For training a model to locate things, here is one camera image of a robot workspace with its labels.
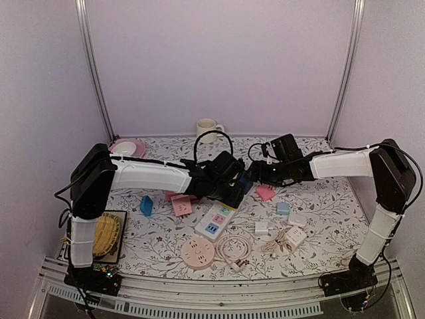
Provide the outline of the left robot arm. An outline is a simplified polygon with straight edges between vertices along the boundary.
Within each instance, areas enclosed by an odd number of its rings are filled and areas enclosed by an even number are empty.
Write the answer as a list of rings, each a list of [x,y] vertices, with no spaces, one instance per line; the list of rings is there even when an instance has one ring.
[[[194,195],[238,208],[244,188],[237,184],[245,165],[227,151],[213,160],[179,163],[113,155],[106,144],[95,144],[72,172],[70,181],[70,262],[72,275],[84,288],[94,288],[92,269],[96,223],[110,193],[119,189],[153,189]]]

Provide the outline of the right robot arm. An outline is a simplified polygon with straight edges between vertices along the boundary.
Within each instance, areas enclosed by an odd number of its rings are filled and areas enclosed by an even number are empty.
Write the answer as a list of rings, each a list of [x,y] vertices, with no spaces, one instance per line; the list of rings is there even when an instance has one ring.
[[[274,157],[254,160],[248,177],[254,182],[283,187],[332,177],[369,179],[375,210],[363,242],[349,263],[343,284],[356,290],[369,279],[369,271],[384,256],[406,210],[424,187],[424,174],[416,160],[392,139],[357,148],[303,154],[291,134],[271,142]]]

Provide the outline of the light blue charger plug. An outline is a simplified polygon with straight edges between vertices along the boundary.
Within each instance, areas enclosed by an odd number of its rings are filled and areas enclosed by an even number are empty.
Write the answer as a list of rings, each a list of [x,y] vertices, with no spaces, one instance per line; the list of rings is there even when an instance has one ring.
[[[288,216],[290,214],[290,205],[288,203],[277,203],[276,214],[281,216]]]

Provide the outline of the cyan cube socket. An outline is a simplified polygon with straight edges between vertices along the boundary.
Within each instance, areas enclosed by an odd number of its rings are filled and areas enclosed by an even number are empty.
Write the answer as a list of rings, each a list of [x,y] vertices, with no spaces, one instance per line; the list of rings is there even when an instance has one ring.
[[[139,209],[145,217],[150,217],[153,212],[153,200],[147,195],[143,196]]]

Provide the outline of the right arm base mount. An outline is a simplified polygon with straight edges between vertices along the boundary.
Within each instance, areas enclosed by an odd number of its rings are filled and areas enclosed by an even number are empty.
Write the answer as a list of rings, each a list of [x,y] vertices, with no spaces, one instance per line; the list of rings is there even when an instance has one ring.
[[[372,287],[378,283],[373,268],[353,268],[341,272],[327,272],[318,279],[325,296],[335,296]]]

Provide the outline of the pink triangular power strip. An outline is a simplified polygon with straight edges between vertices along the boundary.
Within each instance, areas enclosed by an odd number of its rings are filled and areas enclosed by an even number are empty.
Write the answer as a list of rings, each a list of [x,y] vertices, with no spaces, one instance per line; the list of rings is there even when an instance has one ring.
[[[182,193],[175,193],[175,192],[172,192],[172,191],[165,191],[165,200],[166,201],[171,201],[171,198],[172,197],[180,196],[180,195],[182,195]],[[189,199],[190,200],[196,200],[197,197],[195,195],[189,195]]]

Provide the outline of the white delixi socket adapter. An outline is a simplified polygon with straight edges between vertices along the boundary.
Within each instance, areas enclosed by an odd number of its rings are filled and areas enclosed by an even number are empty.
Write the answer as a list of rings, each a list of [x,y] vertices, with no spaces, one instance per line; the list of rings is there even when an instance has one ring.
[[[307,234],[299,227],[293,226],[285,234],[285,246],[289,251],[295,251],[307,238]]]

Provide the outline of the white square adapter plug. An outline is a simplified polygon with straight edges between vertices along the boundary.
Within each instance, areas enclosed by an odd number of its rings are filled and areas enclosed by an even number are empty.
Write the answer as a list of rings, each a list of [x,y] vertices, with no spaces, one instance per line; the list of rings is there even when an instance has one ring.
[[[302,214],[290,213],[288,215],[288,223],[299,228],[304,228],[307,225],[307,218]]]

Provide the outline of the white long power strip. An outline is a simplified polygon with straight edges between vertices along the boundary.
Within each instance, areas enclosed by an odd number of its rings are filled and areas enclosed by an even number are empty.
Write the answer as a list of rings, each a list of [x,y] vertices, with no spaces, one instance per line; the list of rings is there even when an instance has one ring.
[[[195,234],[206,238],[212,243],[218,241],[224,230],[230,225],[233,217],[243,207],[251,191],[244,195],[237,209],[230,208],[216,201],[195,226]]]

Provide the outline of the dark blue cube socket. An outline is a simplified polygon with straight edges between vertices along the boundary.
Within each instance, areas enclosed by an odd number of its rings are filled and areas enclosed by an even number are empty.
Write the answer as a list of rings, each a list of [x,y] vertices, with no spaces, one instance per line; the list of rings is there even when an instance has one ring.
[[[242,174],[242,176],[240,177],[238,182],[243,186],[244,194],[247,195],[250,192],[250,190],[252,189],[253,182],[251,180],[249,180],[249,178],[247,177],[246,171]]]

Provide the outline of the pink cube socket front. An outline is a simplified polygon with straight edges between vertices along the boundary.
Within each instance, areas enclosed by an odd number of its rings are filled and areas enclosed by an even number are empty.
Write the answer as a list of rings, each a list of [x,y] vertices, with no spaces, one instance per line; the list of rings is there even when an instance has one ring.
[[[188,195],[173,196],[171,203],[176,217],[185,216],[193,212],[191,200]]]

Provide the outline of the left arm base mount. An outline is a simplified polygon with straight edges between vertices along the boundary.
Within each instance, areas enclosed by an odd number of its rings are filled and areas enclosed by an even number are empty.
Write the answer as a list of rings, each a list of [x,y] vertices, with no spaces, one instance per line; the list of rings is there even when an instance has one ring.
[[[122,276],[112,270],[95,270],[93,266],[75,268],[69,264],[64,283],[84,291],[117,296],[121,288]]]

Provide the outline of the white charger plug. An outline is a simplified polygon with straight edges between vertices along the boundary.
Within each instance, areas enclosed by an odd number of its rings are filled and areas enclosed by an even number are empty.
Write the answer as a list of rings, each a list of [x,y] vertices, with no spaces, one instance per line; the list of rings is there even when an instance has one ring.
[[[255,222],[254,232],[256,235],[268,235],[269,233],[268,222]]]

